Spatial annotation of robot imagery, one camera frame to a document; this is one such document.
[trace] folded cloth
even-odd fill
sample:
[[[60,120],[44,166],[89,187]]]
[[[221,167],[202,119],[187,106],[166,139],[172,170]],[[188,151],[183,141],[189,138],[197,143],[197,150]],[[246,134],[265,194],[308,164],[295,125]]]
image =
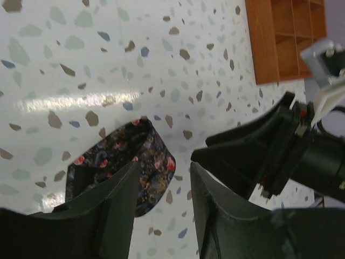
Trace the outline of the folded cloth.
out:
[[[148,213],[174,176],[175,158],[147,117],[116,129],[68,167],[66,201],[107,180],[131,160],[141,163],[135,216]]]

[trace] blue speckle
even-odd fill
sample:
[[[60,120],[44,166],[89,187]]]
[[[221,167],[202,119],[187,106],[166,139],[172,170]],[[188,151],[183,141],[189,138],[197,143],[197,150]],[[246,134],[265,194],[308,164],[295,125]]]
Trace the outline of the blue speckle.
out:
[[[178,238],[184,238],[184,236],[185,236],[186,233],[187,233],[187,230],[188,230],[188,228],[183,229],[183,230],[179,233]]]
[[[70,121],[69,124],[71,124],[73,127],[76,127],[76,128],[80,127],[80,123],[75,120]]]
[[[12,62],[9,62],[9,61],[6,61],[6,60],[2,60],[1,59],[1,63],[7,67],[8,69],[15,69],[16,68],[16,65],[13,64]]]
[[[142,57],[147,57],[149,55],[150,50],[145,46],[141,49],[141,56]]]
[[[133,104],[128,102],[128,101],[125,101],[123,103],[123,108],[125,108],[128,111],[132,111],[133,110]]]
[[[99,31],[98,35],[101,36],[106,42],[110,42],[110,36],[106,32]]]

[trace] terrazzo surface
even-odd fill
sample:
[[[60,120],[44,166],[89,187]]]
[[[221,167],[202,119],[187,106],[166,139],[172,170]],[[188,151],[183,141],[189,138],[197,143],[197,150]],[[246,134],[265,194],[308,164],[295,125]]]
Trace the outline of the terrazzo surface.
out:
[[[67,166],[146,115],[176,173],[135,219],[131,259],[198,258],[191,152],[285,91],[305,101],[303,81],[255,84],[244,0],[3,0],[0,24],[0,206],[51,211],[64,201]],[[314,196],[290,181],[280,196],[257,188],[250,201],[307,207]]]

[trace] wooden organizer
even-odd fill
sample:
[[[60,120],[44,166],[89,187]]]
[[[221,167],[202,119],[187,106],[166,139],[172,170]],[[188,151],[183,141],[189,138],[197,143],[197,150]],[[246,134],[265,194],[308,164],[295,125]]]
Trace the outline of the wooden organizer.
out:
[[[257,84],[311,77],[299,53],[327,36],[324,0],[246,0]]]

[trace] cable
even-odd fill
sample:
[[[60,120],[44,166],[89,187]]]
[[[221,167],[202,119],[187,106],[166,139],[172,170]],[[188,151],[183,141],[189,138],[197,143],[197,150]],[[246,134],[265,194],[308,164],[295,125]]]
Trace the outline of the cable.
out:
[[[333,110],[331,110],[331,112],[341,112],[341,113],[344,113],[345,114],[345,107],[344,106],[335,106]],[[329,136],[329,137],[335,137],[335,138],[338,138],[337,136],[329,133],[328,131],[325,130],[325,128],[323,127],[322,125],[322,120],[320,120],[317,124],[317,127],[319,128],[320,132],[323,134],[323,135],[326,135],[326,136]]]

